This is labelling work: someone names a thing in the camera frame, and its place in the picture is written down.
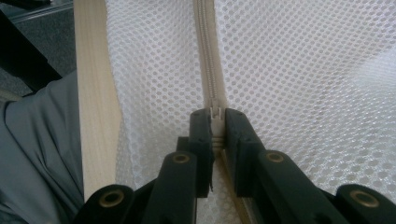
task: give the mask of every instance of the gray fabric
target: gray fabric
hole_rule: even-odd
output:
[[[71,222],[83,205],[76,74],[0,106],[0,223]]]

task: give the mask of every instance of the mesh bag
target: mesh bag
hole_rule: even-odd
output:
[[[110,61],[123,116],[117,181],[139,188],[204,106],[192,1],[107,0]],[[229,107],[268,149],[320,188],[345,183],[396,202],[393,1],[216,0]],[[238,223],[215,166],[198,222]]]

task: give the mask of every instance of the gray pants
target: gray pants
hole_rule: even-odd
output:
[[[83,203],[73,74],[0,104],[0,223],[69,223]]]

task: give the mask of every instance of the person's leg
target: person's leg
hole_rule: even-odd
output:
[[[1,108],[0,216],[67,223],[83,202],[74,74]]]

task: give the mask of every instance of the brass screw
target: brass screw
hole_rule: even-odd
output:
[[[110,190],[102,195],[99,204],[104,208],[114,207],[122,202],[124,193],[120,189]]]
[[[267,153],[266,158],[268,161],[273,162],[282,162],[284,160],[282,155],[275,152]]]
[[[190,160],[190,157],[185,154],[176,154],[172,159],[175,163],[185,163]]]
[[[379,206],[379,201],[371,194],[355,189],[350,191],[349,196],[355,200],[355,202],[370,208]]]

